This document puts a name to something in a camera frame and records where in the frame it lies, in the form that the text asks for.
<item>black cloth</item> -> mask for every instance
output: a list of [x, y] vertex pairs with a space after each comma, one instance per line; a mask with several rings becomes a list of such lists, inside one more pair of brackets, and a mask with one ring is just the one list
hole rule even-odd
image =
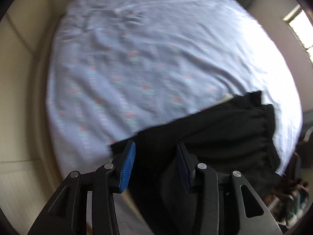
[[[139, 210], [156, 234], [179, 234], [153, 228], [168, 222], [162, 206], [162, 172], [175, 157], [176, 143], [183, 140], [189, 153], [217, 172], [230, 174], [239, 170], [261, 198], [280, 176], [275, 173], [280, 160], [273, 145], [275, 117], [272, 105], [261, 104], [261, 92], [236, 96], [228, 102], [153, 127], [131, 138], [136, 143], [136, 159], [129, 189]], [[112, 145], [114, 154], [124, 150], [128, 140]]]

